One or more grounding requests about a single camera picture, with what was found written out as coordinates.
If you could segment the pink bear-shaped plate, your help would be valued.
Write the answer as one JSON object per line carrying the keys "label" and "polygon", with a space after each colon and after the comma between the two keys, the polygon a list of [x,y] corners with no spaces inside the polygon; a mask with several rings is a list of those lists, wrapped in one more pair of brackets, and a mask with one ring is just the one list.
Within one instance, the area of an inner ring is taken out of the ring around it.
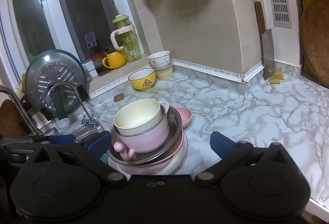
{"label": "pink bear-shaped plate", "polygon": [[[177,131],[177,125],[182,124],[182,127],[186,127],[189,125],[189,123],[192,120],[192,112],[190,109],[186,107],[171,107],[167,114],[168,117],[168,123],[169,123],[169,135],[166,139],[163,146],[158,148],[155,151],[152,151],[150,153],[134,153],[131,155],[130,150],[126,150],[125,146],[121,142],[119,142],[118,136],[115,135],[115,133],[112,131],[111,135],[112,138],[112,145],[110,146],[110,149],[107,151],[108,157],[119,164],[124,164],[128,166],[137,166],[137,165],[143,165],[143,164],[151,164],[156,161],[159,161],[161,158],[163,158],[168,152],[173,149],[173,145],[175,142],[178,142],[178,139],[180,135],[184,131]],[[115,146],[117,145],[118,148],[122,151],[123,155],[125,157],[128,157],[131,155],[131,160],[124,161],[120,153],[115,150]]]}

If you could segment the cream yellow bowl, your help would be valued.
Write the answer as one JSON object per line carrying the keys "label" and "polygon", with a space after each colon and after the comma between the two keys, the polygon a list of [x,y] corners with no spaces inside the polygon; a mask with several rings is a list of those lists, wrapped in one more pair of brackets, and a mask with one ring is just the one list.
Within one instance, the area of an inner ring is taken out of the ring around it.
{"label": "cream yellow bowl", "polygon": [[113,125],[121,135],[135,135],[155,126],[163,116],[161,105],[153,99],[142,99],[121,108]]}

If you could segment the large stainless steel bowl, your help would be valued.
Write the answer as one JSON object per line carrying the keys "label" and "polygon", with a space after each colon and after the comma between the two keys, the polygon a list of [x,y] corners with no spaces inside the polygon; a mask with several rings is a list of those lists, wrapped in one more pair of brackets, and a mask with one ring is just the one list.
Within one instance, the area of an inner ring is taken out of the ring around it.
{"label": "large stainless steel bowl", "polygon": [[[158,124],[156,124],[153,128],[139,134],[135,135],[129,135],[129,136],[123,136],[119,134],[119,131],[115,126],[110,127],[110,135],[113,131],[115,135],[118,136],[119,142],[125,146],[126,150],[131,151],[131,155],[134,153],[150,153],[152,151],[157,150],[161,146],[164,145],[166,139],[169,135],[169,123],[168,123],[168,111],[172,106],[162,104],[161,109],[164,113],[164,116],[162,117],[162,120]],[[183,131],[182,130],[182,124],[177,125],[177,131]],[[120,153],[121,158],[124,161],[131,160],[131,155],[128,157],[125,157],[122,153],[122,151],[118,148],[118,146],[115,144],[115,150]]]}

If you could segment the pink steel-lined pot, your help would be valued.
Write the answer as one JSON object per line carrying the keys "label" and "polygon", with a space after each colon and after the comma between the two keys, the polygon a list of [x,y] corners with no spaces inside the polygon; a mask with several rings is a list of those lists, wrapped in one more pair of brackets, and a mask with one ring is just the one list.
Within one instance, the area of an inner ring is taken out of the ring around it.
{"label": "pink steel-lined pot", "polygon": [[123,161],[135,153],[149,153],[161,147],[169,135],[169,103],[142,99],[123,107],[115,114],[113,130],[118,134],[114,150]]}

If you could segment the white plate under stack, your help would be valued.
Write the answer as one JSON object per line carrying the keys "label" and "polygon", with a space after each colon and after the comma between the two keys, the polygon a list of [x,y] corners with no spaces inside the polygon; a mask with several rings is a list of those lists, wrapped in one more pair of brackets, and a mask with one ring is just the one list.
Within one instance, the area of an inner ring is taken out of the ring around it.
{"label": "white plate under stack", "polygon": [[128,165],[116,163],[115,161],[111,160],[108,157],[107,163],[109,166],[111,166],[112,168],[115,168],[117,171],[123,173],[128,178],[132,174],[136,174],[136,175],[152,175],[152,174],[170,175],[170,174],[173,174],[184,161],[185,156],[187,154],[187,148],[188,148],[188,141],[187,141],[187,137],[186,137],[185,133],[183,132],[180,135],[178,142],[174,143],[173,149],[171,149],[168,152],[168,154],[166,154],[159,161],[156,161],[151,164],[128,166]]}

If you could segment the brown soap block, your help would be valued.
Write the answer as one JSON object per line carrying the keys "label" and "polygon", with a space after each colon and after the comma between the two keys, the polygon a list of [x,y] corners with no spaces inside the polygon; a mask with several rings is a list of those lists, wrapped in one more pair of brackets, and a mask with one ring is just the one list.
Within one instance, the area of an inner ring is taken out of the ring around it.
{"label": "brown soap block", "polygon": [[124,99],[124,94],[123,93],[120,93],[120,94],[117,94],[113,97],[113,101],[116,103],[116,102],[119,102],[121,100]]}

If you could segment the music note edge strip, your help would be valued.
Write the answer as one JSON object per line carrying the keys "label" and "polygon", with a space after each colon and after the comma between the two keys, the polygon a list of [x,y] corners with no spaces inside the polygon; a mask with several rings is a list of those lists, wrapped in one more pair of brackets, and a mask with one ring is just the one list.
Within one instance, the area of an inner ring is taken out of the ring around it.
{"label": "music note edge strip", "polygon": [[[173,78],[158,80],[147,91],[134,90],[126,81],[87,101],[85,106],[92,116],[107,125],[115,113],[129,103],[141,99],[164,100],[173,107],[187,107],[192,111],[188,129],[194,133],[227,128],[249,130],[258,127],[269,111],[266,103],[253,95],[254,79],[239,84],[180,66],[175,66],[173,71]],[[124,99],[115,103],[113,97],[120,93]]]}

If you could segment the glass pot lid green rim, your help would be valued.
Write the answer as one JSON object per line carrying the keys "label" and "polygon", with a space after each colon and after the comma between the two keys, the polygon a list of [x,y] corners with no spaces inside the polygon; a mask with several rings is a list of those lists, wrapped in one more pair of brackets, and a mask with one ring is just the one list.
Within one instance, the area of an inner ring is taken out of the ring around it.
{"label": "glass pot lid green rim", "polygon": [[30,62],[24,93],[47,120],[67,118],[88,99],[87,77],[81,62],[64,50],[47,50]]}

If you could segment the yellow sponge block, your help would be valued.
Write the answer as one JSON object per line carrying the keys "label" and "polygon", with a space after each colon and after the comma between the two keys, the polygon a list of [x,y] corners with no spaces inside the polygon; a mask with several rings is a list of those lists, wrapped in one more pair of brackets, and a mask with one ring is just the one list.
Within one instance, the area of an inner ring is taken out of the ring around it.
{"label": "yellow sponge block", "polygon": [[280,84],[284,80],[284,72],[280,67],[276,67],[272,76],[269,78],[269,83],[271,85]]}

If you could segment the glass jar red lid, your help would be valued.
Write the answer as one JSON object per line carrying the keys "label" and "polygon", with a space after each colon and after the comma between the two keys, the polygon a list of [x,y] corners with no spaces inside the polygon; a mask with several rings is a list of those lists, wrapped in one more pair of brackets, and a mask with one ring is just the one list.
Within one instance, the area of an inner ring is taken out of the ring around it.
{"label": "glass jar red lid", "polygon": [[102,65],[102,60],[105,57],[106,57],[106,54],[103,52],[91,57],[91,60],[93,62],[93,65],[95,67],[95,70],[96,70],[96,73],[98,74],[98,76],[103,76],[103,75],[107,74],[108,72],[110,72],[110,70],[108,68],[106,68],[105,66]]}

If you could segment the yellow ceramic mug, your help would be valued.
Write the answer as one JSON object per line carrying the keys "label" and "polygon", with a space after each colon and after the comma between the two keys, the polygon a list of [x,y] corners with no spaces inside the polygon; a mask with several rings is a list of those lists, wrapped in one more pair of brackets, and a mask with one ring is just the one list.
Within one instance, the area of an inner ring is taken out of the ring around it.
{"label": "yellow ceramic mug", "polygon": [[108,69],[118,69],[126,63],[126,58],[121,51],[115,51],[107,54],[106,57],[102,59],[102,65]]}

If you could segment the clear plastic food container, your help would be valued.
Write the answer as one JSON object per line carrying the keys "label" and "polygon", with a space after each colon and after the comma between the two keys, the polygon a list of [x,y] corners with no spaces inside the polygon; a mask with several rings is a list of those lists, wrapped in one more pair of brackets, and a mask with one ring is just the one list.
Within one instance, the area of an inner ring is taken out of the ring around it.
{"label": "clear plastic food container", "polygon": [[169,63],[166,67],[155,68],[156,77],[158,80],[166,81],[173,77],[173,61]]}

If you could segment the white floral ceramic bowl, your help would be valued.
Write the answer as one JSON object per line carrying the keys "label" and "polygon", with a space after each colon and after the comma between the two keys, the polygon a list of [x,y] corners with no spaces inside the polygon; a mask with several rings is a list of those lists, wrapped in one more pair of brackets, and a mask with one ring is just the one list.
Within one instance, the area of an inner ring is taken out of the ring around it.
{"label": "white floral ceramic bowl", "polygon": [[150,65],[153,68],[164,68],[171,62],[170,51],[160,51],[148,56]]}

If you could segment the green glass water pitcher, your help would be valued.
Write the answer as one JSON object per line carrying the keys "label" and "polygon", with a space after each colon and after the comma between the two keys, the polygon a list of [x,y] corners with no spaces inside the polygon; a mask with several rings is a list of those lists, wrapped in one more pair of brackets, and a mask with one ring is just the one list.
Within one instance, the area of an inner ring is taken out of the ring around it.
{"label": "green glass water pitcher", "polygon": [[116,29],[110,34],[110,40],[117,51],[121,51],[129,63],[142,57],[140,53],[135,26],[127,15],[119,14],[114,17],[112,24]]}

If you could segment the round wooden cutting board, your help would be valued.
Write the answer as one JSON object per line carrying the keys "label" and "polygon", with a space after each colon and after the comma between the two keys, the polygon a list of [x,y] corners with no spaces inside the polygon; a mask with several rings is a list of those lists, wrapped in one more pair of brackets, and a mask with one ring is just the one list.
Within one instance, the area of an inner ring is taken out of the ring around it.
{"label": "round wooden cutting board", "polygon": [[328,28],[328,0],[310,0],[301,16],[299,36],[311,71],[325,87],[328,87]]}

